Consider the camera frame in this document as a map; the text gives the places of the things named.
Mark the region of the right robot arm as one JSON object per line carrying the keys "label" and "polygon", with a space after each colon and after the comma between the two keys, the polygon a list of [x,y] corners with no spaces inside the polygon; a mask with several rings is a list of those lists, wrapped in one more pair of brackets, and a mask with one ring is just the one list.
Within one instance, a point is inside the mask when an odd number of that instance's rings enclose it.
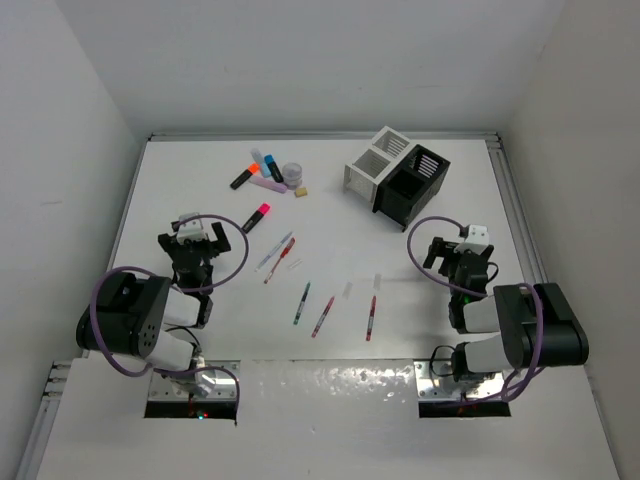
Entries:
{"label": "right robot arm", "polygon": [[488,293],[492,253],[489,244],[475,252],[441,237],[432,240],[423,267],[442,260],[438,273],[452,285],[448,304],[451,326],[460,334],[489,337],[454,346],[448,364],[430,372],[456,382],[471,382],[507,369],[585,364],[589,341],[560,286],[497,285]]}

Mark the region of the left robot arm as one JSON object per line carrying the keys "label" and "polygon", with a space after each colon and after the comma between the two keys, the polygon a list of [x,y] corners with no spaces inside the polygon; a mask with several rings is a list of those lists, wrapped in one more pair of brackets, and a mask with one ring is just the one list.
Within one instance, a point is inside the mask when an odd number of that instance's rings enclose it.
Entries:
{"label": "left robot arm", "polygon": [[213,307],[213,265],[211,260],[231,250],[222,224],[211,224],[210,239],[200,220],[180,226],[172,234],[160,234],[158,242],[172,262],[173,276],[139,278],[120,271],[106,279],[95,299],[97,325],[111,354],[137,358],[154,368],[189,371],[174,378],[175,388],[204,398],[216,385],[216,374],[201,371],[205,366],[198,342],[181,340],[173,328],[202,329]]}

